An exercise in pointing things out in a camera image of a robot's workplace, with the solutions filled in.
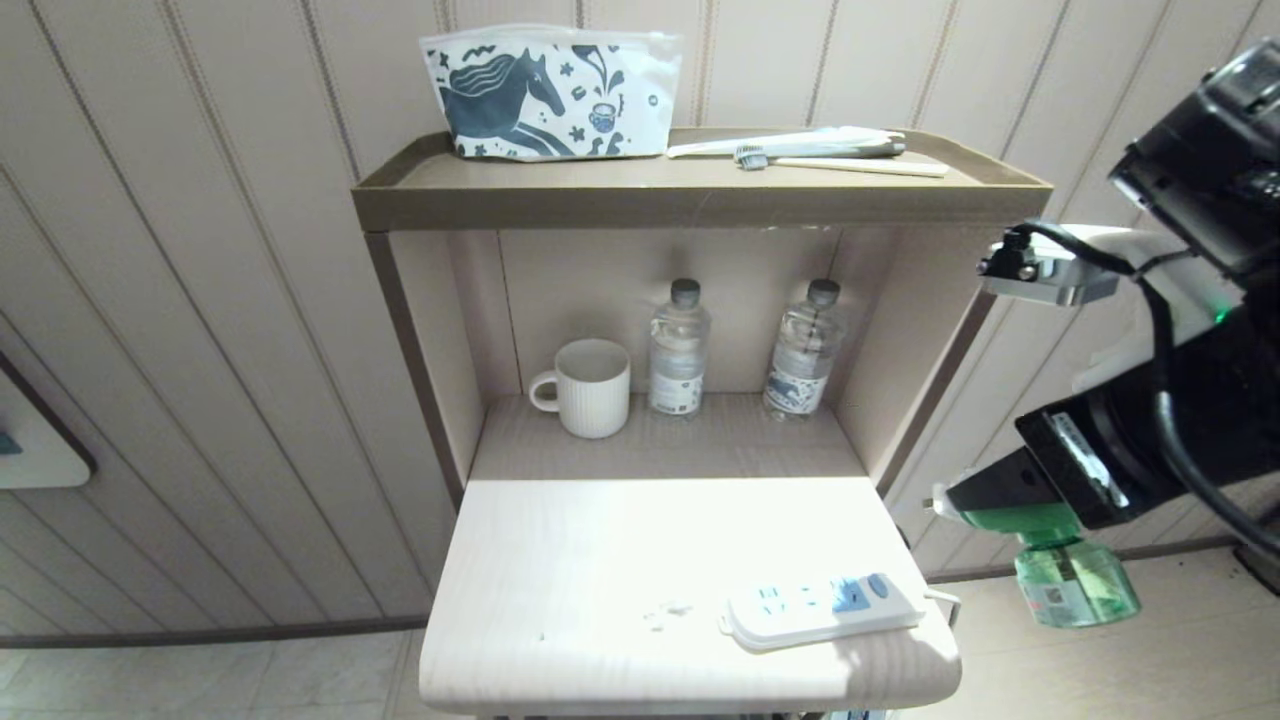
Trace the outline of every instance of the white pouch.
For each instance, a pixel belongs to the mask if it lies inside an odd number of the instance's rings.
[[[681,38],[506,24],[419,40],[458,155],[660,155]]]

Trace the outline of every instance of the bottle label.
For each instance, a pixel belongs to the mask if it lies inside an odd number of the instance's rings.
[[[1064,628],[1094,623],[1093,606],[1078,580],[1068,583],[1019,583],[1032,615],[1041,625]]]
[[[703,377],[676,380],[652,373],[649,377],[649,407],[668,415],[689,415],[703,401]]]
[[[769,368],[769,378],[764,383],[764,397],[778,410],[808,415],[822,402],[822,391],[827,378],[797,378],[777,365]]]

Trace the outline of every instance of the white power strip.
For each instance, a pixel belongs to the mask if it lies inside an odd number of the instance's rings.
[[[721,629],[748,650],[776,650],[860,633],[914,628],[913,602],[882,573],[814,578],[745,589],[728,600]]]

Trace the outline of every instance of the mug handle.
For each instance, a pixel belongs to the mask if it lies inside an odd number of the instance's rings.
[[[547,383],[556,382],[556,370],[547,370],[545,373],[538,373],[534,382],[529,383],[529,401],[534,404],[534,407],[541,410],[543,413],[559,413],[559,400],[543,400],[538,397],[538,388]]]

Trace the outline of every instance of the tile floor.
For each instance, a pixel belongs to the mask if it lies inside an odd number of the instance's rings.
[[[965,600],[955,697],[901,720],[1280,719],[1280,601],[1225,550],[1128,564],[1146,609],[1034,625],[1011,578]],[[421,630],[118,650],[0,650],[0,720],[460,720],[417,701]]]

